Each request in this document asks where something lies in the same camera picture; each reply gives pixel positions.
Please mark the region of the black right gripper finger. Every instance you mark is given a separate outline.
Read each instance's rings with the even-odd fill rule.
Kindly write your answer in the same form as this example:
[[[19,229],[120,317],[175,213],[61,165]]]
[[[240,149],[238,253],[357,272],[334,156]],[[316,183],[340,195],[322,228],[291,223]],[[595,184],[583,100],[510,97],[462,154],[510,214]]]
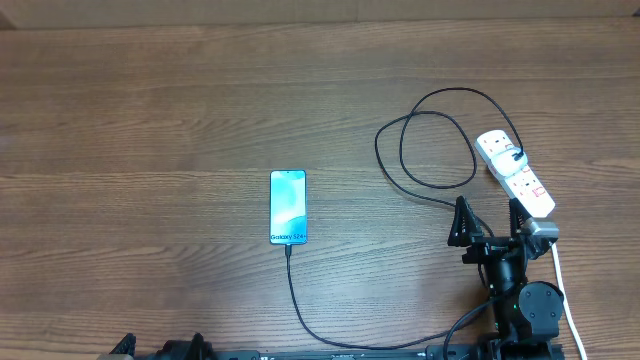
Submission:
[[[521,233],[525,223],[532,217],[532,215],[526,210],[524,205],[517,199],[512,198],[509,200],[509,222],[510,231],[512,236],[517,236]]]
[[[456,199],[447,245],[468,247],[484,237],[482,226],[464,196]]]

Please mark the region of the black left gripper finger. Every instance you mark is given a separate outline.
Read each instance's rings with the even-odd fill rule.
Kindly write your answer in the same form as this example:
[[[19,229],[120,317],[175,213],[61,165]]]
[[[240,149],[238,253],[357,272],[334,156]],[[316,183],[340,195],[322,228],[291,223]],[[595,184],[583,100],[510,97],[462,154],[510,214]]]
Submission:
[[[205,342],[200,333],[196,333],[192,338],[188,349],[188,360],[204,360],[205,359]]]
[[[127,355],[134,356],[136,348],[136,336],[133,333],[127,333],[109,352],[110,355]]]

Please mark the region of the Samsung Galaxy smartphone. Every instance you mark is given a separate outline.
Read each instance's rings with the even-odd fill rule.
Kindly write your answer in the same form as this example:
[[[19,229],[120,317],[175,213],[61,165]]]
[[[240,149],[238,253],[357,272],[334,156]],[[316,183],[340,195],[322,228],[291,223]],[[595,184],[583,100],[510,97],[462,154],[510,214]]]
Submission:
[[[270,173],[269,240],[273,245],[300,245],[308,240],[307,178],[304,170]]]

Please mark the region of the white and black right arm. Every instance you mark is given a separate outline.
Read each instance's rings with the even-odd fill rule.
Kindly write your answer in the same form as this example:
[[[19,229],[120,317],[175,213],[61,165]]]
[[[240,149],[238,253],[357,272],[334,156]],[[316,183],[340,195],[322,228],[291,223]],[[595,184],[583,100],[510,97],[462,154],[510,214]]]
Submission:
[[[487,236],[465,197],[456,199],[448,239],[463,247],[462,262],[484,271],[488,300],[463,315],[449,330],[442,346],[444,359],[562,359],[562,348],[552,340],[559,335],[565,295],[558,286],[527,279],[528,264],[545,255],[559,238],[549,218],[531,215],[517,199],[509,201],[510,234]],[[451,346],[453,334],[467,320],[490,308],[496,331],[473,345]]]

